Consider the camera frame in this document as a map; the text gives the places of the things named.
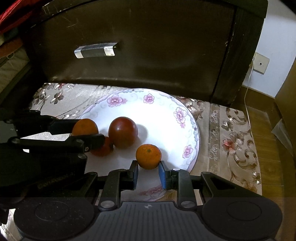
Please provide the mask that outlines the white wall socket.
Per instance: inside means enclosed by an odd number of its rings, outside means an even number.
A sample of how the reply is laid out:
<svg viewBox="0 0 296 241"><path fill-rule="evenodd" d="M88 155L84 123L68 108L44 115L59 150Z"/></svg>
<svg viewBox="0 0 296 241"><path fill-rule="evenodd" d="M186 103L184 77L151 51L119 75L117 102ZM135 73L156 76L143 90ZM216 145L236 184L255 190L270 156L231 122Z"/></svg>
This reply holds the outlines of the white wall socket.
<svg viewBox="0 0 296 241"><path fill-rule="evenodd" d="M259 54L255 52L253 57L253 69L254 71L264 74L267 70L267 66L269 64L269 58L266 56L263 56L262 54Z"/></svg>

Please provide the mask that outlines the floral beige tablecloth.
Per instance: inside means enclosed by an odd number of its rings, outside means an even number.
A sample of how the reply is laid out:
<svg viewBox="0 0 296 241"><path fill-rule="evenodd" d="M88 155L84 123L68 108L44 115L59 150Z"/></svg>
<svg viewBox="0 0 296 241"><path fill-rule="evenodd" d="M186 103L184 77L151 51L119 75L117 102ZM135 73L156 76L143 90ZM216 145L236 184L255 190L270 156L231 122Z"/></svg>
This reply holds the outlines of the floral beige tablecloth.
<svg viewBox="0 0 296 241"><path fill-rule="evenodd" d="M102 97L127 90L120 87L45 83L31 109L60 119L80 118ZM193 115L200 132L200 149L193 175L209 171L261 193L260 168L250 126L243 112L173 96ZM93 240L217 240L191 212L173 205L174 191L162 188L158 170L139 170L137 188L121 194L123 207L104 214L91 228Z"/></svg>

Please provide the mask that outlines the grey folded mattress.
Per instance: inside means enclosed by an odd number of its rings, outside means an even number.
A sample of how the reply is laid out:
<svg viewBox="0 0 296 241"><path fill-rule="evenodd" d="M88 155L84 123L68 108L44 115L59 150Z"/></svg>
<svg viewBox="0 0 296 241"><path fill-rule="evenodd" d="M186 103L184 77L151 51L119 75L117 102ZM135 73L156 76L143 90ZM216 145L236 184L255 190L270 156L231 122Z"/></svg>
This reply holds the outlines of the grey folded mattress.
<svg viewBox="0 0 296 241"><path fill-rule="evenodd" d="M1 60L1 92L12 82L13 78L27 65L29 58L23 48L18 49Z"/></svg>

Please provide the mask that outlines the small red tomato front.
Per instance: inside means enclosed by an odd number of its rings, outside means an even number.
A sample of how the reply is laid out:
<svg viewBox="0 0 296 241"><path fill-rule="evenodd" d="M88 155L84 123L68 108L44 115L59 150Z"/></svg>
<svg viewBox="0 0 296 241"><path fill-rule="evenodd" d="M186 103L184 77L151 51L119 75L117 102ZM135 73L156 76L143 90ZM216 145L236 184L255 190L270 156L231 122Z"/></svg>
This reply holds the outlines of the small red tomato front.
<svg viewBox="0 0 296 241"><path fill-rule="evenodd" d="M105 157L108 156L113 152L114 145L109 137L105 137L105 142L102 147L96 150L91 150L91 154L98 156L98 157Z"/></svg>

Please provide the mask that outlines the red fabric pile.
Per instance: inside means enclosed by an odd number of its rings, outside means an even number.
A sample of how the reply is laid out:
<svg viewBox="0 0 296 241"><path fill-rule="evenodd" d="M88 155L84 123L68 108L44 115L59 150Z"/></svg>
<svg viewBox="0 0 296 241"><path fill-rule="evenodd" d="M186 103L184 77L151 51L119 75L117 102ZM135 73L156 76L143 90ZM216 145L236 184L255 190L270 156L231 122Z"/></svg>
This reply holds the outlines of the red fabric pile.
<svg viewBox="0 0 296 241"><path fill-rule="evenodd" d="M33 12L33 7L39 1L25 0L13 1L7 9L1 13L1 35L16 28L27 20Z"/></svg>

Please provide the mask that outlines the dark wooden cabinet drawer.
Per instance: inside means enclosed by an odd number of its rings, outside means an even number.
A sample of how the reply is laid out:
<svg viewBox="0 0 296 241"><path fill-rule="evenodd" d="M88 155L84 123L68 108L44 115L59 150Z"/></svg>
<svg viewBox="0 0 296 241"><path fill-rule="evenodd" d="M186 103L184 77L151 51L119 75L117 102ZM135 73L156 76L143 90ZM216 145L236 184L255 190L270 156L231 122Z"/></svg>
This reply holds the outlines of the dark wooden cabinet drawer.
<svg viewBox="0 0 296 241"><path fill-rule="evenodd" d="M25 49L36 80L143 87L230 105L257 48L267 1L50 1ZM113 57L76 58L81 46Z"/></svg>

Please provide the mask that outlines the orange tangerine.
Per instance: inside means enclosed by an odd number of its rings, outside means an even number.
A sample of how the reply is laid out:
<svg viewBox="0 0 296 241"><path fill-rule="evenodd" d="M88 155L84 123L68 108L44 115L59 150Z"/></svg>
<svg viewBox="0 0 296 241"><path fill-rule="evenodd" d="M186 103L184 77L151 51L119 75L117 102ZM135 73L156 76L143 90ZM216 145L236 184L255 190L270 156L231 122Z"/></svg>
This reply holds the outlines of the orange tangerine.
<svg viewBox="0 0 296 241"><path fill-rule="evenodd" d="M159 165L162 159L162 153L155 145L143 144L138 147L135 157L141 168L152 170Z"/></svg>
<svg viewBox="0 0 296 241"><path fill-rule="evenodd" d="M80 119L72 129L73 136L95 135L99 133L96 123L88 118Z"/></svg>

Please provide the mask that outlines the white floral porcelain plate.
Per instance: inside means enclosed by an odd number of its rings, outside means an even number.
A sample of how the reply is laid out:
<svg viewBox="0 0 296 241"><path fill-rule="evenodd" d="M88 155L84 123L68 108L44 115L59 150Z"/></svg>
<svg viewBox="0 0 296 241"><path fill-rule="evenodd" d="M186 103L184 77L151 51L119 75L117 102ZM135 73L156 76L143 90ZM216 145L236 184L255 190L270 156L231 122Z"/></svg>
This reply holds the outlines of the white floral porcelain plate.
<svg viewBox="0 0 296 241"><path fill-rule="evenodd" d="M152 89L127 89L97 100L80 118L93 120L99 132L107 136L111 122L122 116L137 125L136 142L127 149L114 148L105 157L88 152L86 172L106 176L112 170L128 169L142 144L157 146L170 169L188 172L193 169L200 149L200 132L193 115L182 102Z"/></svg>

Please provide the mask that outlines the brown wooden furniture panel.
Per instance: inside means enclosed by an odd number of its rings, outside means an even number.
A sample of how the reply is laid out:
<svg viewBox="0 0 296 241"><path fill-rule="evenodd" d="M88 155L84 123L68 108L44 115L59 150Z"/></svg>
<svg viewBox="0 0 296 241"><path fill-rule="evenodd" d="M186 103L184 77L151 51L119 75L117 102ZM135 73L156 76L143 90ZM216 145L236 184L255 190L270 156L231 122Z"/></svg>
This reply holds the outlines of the brown wooden furniture panel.
<svg viewBox="0 0 296 241"><path fill-rule="evenodd" d="M272 133L295 158L295 69L291 69L278 94L276 105L281 114L280 121Z"/></svg>

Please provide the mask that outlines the large dark red tomato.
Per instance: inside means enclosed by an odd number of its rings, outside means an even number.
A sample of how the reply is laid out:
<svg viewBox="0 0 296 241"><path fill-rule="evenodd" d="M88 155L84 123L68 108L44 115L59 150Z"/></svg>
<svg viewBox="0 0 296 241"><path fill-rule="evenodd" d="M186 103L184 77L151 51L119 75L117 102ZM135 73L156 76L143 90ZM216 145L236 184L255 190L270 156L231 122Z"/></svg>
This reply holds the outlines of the large dark red tomato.
<svg viewBox="0 0 296 241"><path fill-rule="evenodd" d="M121 116L111 122L108 136L116 148L126 149L137 140L138 128L133 120Z"/></svg>

